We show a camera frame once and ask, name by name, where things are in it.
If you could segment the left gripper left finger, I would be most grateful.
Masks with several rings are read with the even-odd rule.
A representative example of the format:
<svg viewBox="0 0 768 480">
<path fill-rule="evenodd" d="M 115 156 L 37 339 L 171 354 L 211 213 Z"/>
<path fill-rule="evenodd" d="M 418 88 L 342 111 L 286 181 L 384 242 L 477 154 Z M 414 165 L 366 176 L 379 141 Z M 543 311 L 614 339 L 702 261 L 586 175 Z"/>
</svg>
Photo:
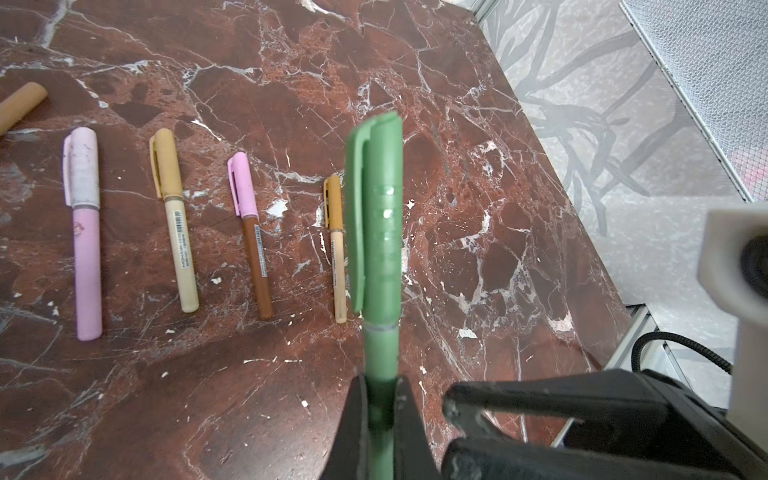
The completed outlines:
<svg viewBox="0 0 768 480">
<path fill-rule="evenodd" d="M 321 480 L 368 478 L 368 395 L 363 374 L 356 375 L 348 394 Z"/>
</svg>

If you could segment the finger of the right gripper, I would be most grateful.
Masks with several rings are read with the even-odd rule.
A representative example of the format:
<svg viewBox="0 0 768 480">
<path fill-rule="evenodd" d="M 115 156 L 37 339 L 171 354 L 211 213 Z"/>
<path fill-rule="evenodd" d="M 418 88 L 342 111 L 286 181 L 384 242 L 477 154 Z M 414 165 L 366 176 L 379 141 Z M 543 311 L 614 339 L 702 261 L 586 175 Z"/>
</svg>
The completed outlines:
<svg viewBox="0 0 768 480">
<path fill-rule="evenodd" d="M 578 453 L 516 441 L 457 438 L 446 450 L 445 479 L 733 479 L 730 473 Z"/>
<path fill-rule="evenodd" d="M 443 413 L 450 420 L 469 419 L 481 410 L 615 423 L 657 421 L 660 397 L 636 380 L 460 382 L 444 396 Z"/>
</svg>

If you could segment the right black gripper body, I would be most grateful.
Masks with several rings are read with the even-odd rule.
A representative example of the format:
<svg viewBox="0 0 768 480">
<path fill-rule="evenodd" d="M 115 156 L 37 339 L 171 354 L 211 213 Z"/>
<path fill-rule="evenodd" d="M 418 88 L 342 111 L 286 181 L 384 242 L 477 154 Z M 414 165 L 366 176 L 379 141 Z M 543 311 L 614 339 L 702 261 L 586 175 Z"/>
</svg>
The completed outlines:
<svg viewBox="0 0 768 480">
<path fill-rule="evenodd" d="M 659 373 L 569 377 L 579 414 L 567 448 L 765 479 L 767 453 L 692 390 Z"/>
</svg>

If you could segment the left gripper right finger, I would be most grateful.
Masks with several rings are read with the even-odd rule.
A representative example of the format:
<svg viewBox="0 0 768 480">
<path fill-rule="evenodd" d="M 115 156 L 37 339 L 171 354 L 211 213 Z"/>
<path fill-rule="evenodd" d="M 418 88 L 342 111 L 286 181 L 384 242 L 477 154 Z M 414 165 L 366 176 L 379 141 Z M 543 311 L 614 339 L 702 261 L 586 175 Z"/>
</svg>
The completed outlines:
<svg viewBox="0 0 768 480">
<path fill-rule="evenodd" d="M 409 380 L 399 376 L 393 404 L 394 478 L 440 479 Z"/>
</svg>

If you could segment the orange brown pen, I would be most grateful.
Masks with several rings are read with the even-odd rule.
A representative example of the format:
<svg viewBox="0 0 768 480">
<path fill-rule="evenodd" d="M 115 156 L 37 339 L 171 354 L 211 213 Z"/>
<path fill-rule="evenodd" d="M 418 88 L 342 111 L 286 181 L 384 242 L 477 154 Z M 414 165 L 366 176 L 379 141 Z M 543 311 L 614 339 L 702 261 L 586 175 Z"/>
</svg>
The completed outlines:
<svg viewBox="0 0 768 480">
<path fill-rule="evenodd" d="M 330 240 L 332 249 L 335 321 L 337 324 L 343 324 L 347 321 L 343 232 L 339 229 L 332 230 L 330 232 Z"/>
</svg>

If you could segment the light green pen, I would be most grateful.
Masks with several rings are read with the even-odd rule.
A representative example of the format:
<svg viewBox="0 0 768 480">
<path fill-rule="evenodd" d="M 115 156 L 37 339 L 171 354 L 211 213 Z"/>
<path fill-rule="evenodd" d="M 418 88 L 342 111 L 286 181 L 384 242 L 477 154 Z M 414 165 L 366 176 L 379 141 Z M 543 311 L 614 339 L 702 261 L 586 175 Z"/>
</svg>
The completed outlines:
<svg viewBox="0 0 768 480">
<path fill-rule="evenodd" d="M 251 267 L 253 290 L 259 309 L 259 316 L 262 320 L 267 320 L 273 317 L 274 308 L 269 290 L 261 229 L 256 216 L 244 216 L 242 222 L 244 242 Z"/>
</svg>

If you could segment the ochre pen cap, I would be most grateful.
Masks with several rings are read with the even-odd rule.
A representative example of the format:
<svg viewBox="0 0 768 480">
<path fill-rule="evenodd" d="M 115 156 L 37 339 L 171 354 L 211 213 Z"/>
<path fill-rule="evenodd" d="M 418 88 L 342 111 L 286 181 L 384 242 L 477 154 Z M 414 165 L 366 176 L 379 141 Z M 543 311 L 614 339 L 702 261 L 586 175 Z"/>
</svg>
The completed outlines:
<svg viewBox="0 0 768 480">
<path fill-rule="evenodd" d="M 341 179 L 334 174 L 323 184 L 325 226 L 330 232 L 343 232 Z"/>
</svg>

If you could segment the green pen cap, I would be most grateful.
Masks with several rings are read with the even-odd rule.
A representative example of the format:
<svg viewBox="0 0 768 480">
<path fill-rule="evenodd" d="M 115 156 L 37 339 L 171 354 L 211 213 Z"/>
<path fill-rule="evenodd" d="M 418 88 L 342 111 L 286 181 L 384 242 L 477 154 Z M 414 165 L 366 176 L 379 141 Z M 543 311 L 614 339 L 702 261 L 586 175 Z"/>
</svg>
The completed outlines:
<svg viewBox="0 0 768 480">
<path fill-rule="evenodd" d="M 345 145 L 344 214 L 351 307 L 377 328 L 401 315 L 403 122 L 395 111 L 356 126 Z"/>
</svg>

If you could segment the tan pen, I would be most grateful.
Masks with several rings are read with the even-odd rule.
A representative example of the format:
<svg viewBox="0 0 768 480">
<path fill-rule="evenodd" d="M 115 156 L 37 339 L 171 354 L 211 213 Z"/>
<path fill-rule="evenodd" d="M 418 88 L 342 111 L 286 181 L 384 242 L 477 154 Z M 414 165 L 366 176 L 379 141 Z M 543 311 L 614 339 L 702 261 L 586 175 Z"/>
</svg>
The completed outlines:
<svg viewBox="0 0 768 480">
<path fill-rule="evenodd" d="M 169 197 L 165 200 L 165 211 L 181 309 L 193 313 L 200 303 L 183 200 Z"/>
</svg>

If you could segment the tan pen cap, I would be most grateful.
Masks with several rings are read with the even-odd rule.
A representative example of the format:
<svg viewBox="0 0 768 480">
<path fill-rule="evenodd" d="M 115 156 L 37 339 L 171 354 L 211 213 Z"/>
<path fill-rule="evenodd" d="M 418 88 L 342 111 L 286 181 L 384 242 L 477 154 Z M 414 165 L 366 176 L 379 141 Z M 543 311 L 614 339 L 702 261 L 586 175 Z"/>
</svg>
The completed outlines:
<svg viewBox="0 0 768 480">
<path fill-rule="evenodd" d="M 149 140 L 150 164 L 158 198 L 182 197 L 183 185 L 173 132 L 161 128 Z"/>
</svg>

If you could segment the pink pen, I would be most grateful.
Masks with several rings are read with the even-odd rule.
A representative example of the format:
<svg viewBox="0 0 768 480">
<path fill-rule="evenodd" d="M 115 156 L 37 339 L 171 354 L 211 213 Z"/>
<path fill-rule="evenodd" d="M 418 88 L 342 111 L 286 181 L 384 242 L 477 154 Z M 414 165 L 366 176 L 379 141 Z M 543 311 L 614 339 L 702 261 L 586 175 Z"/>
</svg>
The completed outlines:
<svg viewBox="0 0 768 480">
<path fill-rule="evenodd" d="M 73 210 L 73 239 L 77 338 L 92 341 L 103 331 L 98 209 Z"/>
</svg>

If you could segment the dark green pen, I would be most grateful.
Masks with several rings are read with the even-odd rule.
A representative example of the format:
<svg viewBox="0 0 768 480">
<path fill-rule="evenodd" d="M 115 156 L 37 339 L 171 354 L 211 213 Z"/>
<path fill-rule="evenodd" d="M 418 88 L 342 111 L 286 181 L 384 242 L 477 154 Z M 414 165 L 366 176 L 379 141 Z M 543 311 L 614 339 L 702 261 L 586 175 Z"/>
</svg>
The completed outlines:
<svg viewBox="0 0 768 480">
<path fill-rule="evenodd" d="M 394 478 L 394 397 L 398 376 L 399 326 L 362 322 L 368 398 L 368 473 Z"/>
</svg>

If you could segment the magenta pink pen cap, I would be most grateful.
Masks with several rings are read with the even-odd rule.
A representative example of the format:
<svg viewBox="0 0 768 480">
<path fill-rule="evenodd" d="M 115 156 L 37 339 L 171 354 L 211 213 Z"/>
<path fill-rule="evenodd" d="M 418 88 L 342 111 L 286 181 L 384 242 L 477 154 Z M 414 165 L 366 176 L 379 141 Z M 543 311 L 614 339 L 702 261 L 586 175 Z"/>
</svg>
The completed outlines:
<svg viewBox="0 0 768 480">
<path fill-rule="evenodd" d="M 227 171 L 235 214 L 241 218 L 257 217 L 258 208 L 247 155 L 243 152 L 235 153 L 227 161 Z"/>
</svg>

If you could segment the light pink pen cap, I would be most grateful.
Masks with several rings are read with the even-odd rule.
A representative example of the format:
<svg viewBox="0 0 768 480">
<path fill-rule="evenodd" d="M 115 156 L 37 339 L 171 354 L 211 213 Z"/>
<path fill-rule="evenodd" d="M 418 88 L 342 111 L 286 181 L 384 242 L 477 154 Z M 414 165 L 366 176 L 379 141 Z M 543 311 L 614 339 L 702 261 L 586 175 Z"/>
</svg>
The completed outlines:
<svg viewBox="0 0 768 480">
<path fill-rule="evenodd" d="M 100 208 L 98 142 L 94 130 L 78 127 L 65 138 L 62 173 L 68 207 Z"/>
</svg>

